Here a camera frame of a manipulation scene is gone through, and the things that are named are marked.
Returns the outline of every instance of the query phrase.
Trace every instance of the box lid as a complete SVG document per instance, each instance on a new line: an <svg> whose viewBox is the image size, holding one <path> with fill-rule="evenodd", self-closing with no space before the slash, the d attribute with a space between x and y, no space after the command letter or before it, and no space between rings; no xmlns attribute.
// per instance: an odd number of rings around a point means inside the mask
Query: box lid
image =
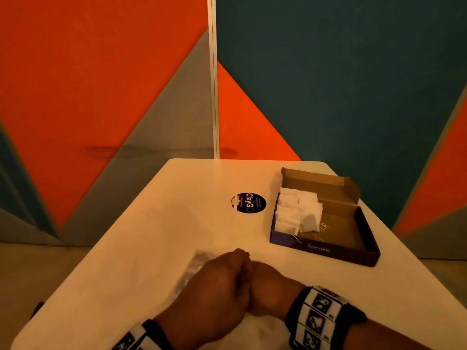
<svg viewBox="0 0 467 350"><path fill-rule="evenodd" d="M319 201L335 201L357 205L360 190L349 177L324 175L282 167L284 188L311 191L318 194Z"/></svg>

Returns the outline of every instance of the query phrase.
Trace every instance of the left hand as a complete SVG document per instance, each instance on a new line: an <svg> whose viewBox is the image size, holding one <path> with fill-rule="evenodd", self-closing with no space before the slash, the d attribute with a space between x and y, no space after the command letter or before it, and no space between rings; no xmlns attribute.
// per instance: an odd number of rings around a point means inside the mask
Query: left hand
<svg viewBox="0 0 467 350"><path fill-rule="evenodd" d="M208 261L178 298L155 317L175 350L192 350L230 333L248 309L251 273L242 249Z"/></svg>

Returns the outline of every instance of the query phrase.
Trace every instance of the hand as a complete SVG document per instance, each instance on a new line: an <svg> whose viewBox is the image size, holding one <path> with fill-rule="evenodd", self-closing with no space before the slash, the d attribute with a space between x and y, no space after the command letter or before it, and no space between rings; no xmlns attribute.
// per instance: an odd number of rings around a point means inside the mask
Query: hand
<svg viewBox="0 0 467 350"><path fill-rule="evenodd" d="M236 249L208 261L155 317L175 350L196 349L230 333L249 304L249 254Z"/></svg>
<svg viewBox="0 0 467 350"><path fill-rule="evenodd" d="M283 276L270 265L260 262L251 265L248 312L255 316L272 315L284 321L305 285Z"/></svg>

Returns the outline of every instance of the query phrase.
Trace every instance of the clear plastic bag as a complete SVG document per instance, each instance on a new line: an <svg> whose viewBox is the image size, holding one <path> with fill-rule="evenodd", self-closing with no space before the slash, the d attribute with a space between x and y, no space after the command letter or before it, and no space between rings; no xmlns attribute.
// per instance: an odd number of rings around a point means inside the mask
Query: clear plastic bag
<svg viewBox="0 0 467 350"><path fill-rule="evenodd" d="M186 284L188 284L191 278L196 275L196 273L203 267L203 265L206 264L209 260L217 257L217 255L210 252L196 251L164 304L167 306L171 305L185 288Z"/></svg>

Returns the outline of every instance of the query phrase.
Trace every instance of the right hand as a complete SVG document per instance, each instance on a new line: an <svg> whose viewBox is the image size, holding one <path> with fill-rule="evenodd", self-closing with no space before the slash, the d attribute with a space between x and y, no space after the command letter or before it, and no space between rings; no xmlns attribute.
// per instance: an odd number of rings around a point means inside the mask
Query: right hand
<svg viewBox="0 0 467 350"><path fill-rule="evenodd" d="M250 304L254 316L271 315L284 321L295 298L306 287L268 264L251 262Z"/></svg>

